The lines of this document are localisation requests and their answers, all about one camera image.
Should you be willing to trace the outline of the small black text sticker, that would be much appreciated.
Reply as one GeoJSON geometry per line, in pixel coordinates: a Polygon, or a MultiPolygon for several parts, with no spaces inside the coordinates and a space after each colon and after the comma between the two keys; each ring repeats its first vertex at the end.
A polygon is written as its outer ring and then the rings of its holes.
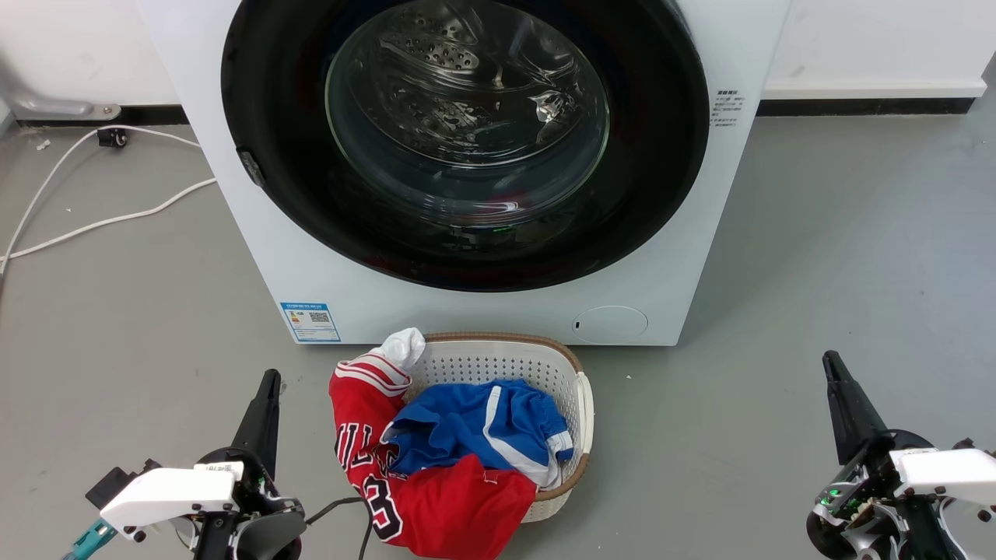
{"type": "Polygon", "coordinates": [[[747,96],[736,89],[719,89],[712,98],[709,125],[712,128],[733,128],[739,124],[747,104],[747,96]]]}

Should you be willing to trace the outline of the blue energy label sticker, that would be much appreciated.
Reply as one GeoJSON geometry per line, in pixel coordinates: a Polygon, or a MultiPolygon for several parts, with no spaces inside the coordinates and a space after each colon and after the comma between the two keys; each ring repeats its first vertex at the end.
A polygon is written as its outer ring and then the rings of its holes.
{"type": "Polygon", "coordinates": [[[279,306],[297,344],[341,343],[338,327],[326,303],[280,302],[279,306]]]}

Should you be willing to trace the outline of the white sock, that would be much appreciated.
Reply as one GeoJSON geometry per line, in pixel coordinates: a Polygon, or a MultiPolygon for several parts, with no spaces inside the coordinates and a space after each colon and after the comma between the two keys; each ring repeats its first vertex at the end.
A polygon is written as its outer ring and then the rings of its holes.
{"type": "Polygon", "coordinates": [[[410,373],[426,350],[426,337],[417,327],[389,334],[380,353],[403,373],[410,373]]]}

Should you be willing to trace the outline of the perforated steel washer drum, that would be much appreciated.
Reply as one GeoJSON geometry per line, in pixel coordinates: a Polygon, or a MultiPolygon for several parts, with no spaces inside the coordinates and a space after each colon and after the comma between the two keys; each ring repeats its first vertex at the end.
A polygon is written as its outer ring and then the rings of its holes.
{"type": "Polygon", "coordinates": [[[496,0],[373,16],[328,68],[335,142],[407,212],[514,221],[582,187],[608,142],[607,89],[573,40],[496,0]]]}

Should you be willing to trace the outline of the white perforated laundry basket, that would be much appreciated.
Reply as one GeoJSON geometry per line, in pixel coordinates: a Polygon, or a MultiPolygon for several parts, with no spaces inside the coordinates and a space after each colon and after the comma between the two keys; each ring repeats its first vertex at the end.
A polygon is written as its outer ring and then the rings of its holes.
{"type": "Polygon", "coordinates": [[[586,474],[594,442],[594,398],[580,359],[558,341],[499,332],[426,335],[426,350],[412,368],[408,403],[427,387],[442,383],[482,385],[491,380],[523,380],[551,396],[566,419],[575,453],[562,462],[559,484],[537,494],[524,523],[556,515],[586,474]]]}

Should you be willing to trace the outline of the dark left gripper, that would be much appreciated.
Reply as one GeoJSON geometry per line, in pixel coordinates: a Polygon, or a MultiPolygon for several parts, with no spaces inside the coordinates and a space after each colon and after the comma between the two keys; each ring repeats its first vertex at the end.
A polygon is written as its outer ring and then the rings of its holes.
{"type": "Polygon", "coordinates": [[[198,469],[241,467],[233,487],[235,506],[244,514],[262,516],[289,511],[289,497],[276,488],[281,373],[267,369],[233,439],[233,447],[212,451],[196,462],[198,469]]]}

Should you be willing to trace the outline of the blue white-trimmed shorts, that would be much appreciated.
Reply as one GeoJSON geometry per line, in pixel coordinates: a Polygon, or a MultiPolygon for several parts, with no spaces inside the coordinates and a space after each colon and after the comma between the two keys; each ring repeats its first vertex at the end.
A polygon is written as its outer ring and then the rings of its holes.
{"type": "Polygon", "coordinates": [[[521,379],[427,387],[389,422],[381,442],[395,449],[395,474],[453,467],[474,455],[484,468],[518,471],[541,490],[558,486],[563,464],[575,457],[554,397],[521,379]]]}

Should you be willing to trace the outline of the teal plastic connector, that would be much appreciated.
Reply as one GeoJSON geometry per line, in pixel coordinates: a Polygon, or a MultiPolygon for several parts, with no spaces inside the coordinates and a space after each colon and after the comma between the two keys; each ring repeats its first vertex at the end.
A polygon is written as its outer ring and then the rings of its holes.
{"type": "Polygon", "coordinates": [[[103,519],[97,519],[72,543],[61,560],[90,560],[90,557],[118,535],[117,529],[103,519]]]}

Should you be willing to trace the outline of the grey metal floor bracket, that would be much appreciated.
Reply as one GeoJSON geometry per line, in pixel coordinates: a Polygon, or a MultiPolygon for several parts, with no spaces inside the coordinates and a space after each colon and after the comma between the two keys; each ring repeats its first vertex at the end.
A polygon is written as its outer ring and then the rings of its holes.
{"type": "Polygon", "coordinates": [[[85,100],[58,100],[39,96],[5,99],[18,121],[111,121],[121,116],[122,107],[85,100]]]}

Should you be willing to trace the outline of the round black glass washer door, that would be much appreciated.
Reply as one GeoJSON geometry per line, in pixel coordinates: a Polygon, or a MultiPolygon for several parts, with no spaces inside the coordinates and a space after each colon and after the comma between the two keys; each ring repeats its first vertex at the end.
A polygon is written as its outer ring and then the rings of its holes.
{"type": "Polygon", "coordinates": [[[516,292],[570,282],[640,248],[693,188],[707,151],[707,77],[672,0],[496,0],[552,24],[588,56],[609,105],[586,182],[514,221],[407,212],[338,148],[328,68],[375,15],[413,0],[243,0],[222,53],[235,149],[282,212],[328,248],[437,289],[516,292]]]}

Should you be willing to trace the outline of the round white filter cover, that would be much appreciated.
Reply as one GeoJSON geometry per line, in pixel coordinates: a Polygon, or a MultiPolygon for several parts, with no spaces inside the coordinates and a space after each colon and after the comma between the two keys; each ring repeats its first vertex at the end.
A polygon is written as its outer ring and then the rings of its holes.
{"type": "Polygon", "coordinates": [[[643,312],[632,307],[601,306],[577,315],[572,331],[586,344],[622,346],[637,340],[649,323],[643,312]]]}

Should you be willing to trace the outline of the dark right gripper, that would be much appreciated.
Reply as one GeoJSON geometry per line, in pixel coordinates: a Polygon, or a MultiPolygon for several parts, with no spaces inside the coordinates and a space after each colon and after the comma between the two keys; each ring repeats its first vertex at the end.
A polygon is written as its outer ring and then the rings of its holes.
{"type": "Polygon", "coordinates": [[[913,432],[887,432],[861,384],[836,351],[822,355],[826,400],[833,427],[839,474],[819,492],[812,507],[815,523],[854,523],[861,507],[894,506],[900,475],[892,453],[938,450],[913,432]]]}

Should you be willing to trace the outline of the white front-load washing machine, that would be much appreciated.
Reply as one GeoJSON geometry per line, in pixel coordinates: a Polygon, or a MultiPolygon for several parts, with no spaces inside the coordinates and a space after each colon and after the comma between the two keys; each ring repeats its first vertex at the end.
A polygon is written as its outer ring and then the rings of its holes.
{"type": "Polygon", "coordinates": [[[222,103],[222,53],[243,0],[135,0],[192,131],[279,310],[326,303],[344,345],[374,346],[405,327],[431,332],[536,334],[588,345],[572,331],[589,309],[625,306],[647,316],[622,346],[675,346],[745,149],[792,0],[672,0],[707,77],[707,151],[693,188],[640,248],[590,275],[541,289],[462,292],[420,285],[352,261],[275,205],[237,155],[222,103]],[[747,96],[739,124],[712,128],[719,89],[747,96]]]}

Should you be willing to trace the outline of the red basketball jersey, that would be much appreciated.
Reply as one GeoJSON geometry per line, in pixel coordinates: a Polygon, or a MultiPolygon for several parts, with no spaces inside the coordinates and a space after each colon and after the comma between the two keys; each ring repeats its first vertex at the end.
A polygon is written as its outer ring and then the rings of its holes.
{"type": "Polygon", "coordinates": [[[395,474],[385,429],[403,408],[410,375],[370,352],[338,362],[328,394],[335,455],[371,514],[381,541],[442,560],[496,560],[536,499],[514,469],[488,469],[474,455],[453,467],[395,474]]]}

